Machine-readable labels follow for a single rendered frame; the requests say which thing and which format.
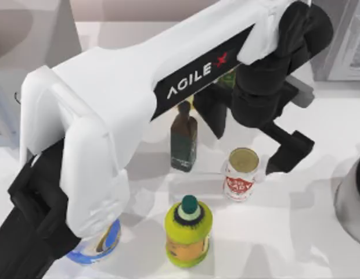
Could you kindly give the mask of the dark green bottle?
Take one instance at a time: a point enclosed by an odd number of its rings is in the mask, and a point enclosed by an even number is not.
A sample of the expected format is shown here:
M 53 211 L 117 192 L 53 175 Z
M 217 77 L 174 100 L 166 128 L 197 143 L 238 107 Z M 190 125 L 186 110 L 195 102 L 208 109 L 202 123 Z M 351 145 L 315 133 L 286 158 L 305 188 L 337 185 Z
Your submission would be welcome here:
M 171 125 L 171 167 L 190 172 L 197 156 L 197 120 L 190 115 L 190 103 L 178 105 L 178 115 Z

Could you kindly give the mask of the red and white can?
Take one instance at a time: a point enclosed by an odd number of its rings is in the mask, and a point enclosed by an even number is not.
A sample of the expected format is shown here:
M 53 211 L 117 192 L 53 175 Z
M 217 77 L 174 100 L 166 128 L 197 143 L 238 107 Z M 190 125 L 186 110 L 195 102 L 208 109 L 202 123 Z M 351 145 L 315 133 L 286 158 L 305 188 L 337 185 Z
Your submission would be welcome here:
M 232 150 L 222 167 L 223 193 L 235 202 L 243 202 L 257 182 L 260 159 L 250 148 Z

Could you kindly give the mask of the pale grey rounded box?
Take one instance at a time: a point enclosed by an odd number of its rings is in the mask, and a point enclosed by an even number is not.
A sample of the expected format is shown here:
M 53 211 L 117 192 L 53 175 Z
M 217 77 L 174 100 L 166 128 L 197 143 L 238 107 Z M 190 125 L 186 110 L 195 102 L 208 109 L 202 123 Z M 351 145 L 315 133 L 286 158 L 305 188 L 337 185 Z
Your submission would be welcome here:
M 290 101 L 300 108 L 309 107 L 315 99 L 314 89 L 292 75 L 287 76 L 286 81 L 296 90 L 295 96 Z

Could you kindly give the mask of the grey and black pot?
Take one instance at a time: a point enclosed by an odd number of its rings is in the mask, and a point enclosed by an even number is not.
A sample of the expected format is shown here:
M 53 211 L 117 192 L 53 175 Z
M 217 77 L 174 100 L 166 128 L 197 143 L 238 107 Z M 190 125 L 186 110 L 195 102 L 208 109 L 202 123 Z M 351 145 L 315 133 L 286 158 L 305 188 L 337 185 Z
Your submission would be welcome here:
M 337 187 L 334 209 L 344 231 L 360 244 L 360 158 Z

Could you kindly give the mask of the grey cabinet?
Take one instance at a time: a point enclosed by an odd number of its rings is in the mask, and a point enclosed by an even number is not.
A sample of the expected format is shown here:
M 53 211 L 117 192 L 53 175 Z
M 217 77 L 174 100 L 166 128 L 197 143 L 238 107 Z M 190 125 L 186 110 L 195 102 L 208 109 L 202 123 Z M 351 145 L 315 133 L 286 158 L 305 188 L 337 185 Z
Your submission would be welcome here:
M 331 44 L 311 60 L 315 81 L 360 81 L 360 0 L 313 0 L 330 17 Z

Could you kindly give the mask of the yellow-green bottle with green cap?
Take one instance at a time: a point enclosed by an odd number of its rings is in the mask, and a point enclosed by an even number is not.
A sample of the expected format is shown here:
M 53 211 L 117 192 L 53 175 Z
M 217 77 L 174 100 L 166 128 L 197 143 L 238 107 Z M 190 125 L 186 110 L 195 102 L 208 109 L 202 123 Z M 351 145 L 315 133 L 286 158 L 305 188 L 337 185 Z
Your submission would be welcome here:
M 190 268 L 208 254 L 213 214 L 193 195 L 185 195 L 167 212 L 164 220 L 165 250 L 172 264 Z

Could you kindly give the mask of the blue and white cup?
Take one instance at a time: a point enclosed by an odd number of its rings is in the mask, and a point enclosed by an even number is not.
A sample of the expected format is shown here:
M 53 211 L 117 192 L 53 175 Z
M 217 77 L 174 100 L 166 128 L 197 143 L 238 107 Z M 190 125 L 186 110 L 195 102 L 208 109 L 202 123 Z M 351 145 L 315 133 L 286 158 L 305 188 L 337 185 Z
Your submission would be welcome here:
M 120 236 L 121 224 L 120 220 L 116 219 L 104 233 L 90 239 L 82 239 L 66 257 L 81 265 L 94 264 L 114 251 Z

